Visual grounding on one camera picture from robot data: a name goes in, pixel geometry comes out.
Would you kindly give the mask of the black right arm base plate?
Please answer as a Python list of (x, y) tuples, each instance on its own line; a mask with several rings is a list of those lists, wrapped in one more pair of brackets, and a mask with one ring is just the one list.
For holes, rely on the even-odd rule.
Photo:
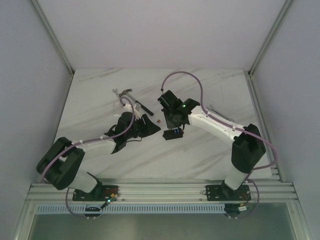
[(206, 185), (204, 193), (211, 202), (232, 202), (250, 201), (252, 199), (248, 185), (241, 185), (238, 189), (232, 190), (224, 184)]

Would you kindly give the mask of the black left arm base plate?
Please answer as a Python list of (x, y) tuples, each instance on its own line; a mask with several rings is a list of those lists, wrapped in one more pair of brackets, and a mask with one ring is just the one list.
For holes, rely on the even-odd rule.
[(81, 190), (73, 192), (72, 200), (75, 202), (102, 202), (107, 201), (118, 194), (118, 185), (97, 186), (92, 192), (86, 193)]

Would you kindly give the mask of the black fuse box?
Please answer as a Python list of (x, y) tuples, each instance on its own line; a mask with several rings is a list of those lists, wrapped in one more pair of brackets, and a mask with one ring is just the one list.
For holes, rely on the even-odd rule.
[(184, 131), (181, 128), (174, 128), (170, 130), (165, 130), (163, 132), (162, 137), (168, 141), (168, 140), (174, 140), (174, 139), (179, 139), (182, 138), (184, 135)]

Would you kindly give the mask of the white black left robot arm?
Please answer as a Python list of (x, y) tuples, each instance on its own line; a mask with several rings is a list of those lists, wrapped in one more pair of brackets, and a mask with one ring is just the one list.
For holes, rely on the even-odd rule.
[(149, 137), (161, 128), (146, 114), (140, 118), (126, 111), (101, 137), (73, 143), (58, 138), (36, 166), (36, 171), (57, 190), (80, 190), (90, 201), (102, 196), (102, 183), (93, 174), (80, 170), (83, 161), (121, 151), (131, 139)]

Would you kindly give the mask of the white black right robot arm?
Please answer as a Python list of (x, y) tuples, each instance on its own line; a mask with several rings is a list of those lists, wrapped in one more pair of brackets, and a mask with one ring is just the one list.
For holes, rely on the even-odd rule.
[(158, 102), (167, 130), (165, 140), (182, 138), (185, 125), (198, 127), (231, 145), (231, 169), (216, 189), (209, 190), (217, 200), (240, 200), (247, 193), (244, 181), (266, 153), (258, 127), (242, 126), (211, 113), (200, 102), (188, 98), (181, 101), (170, 90), (163, 93)]

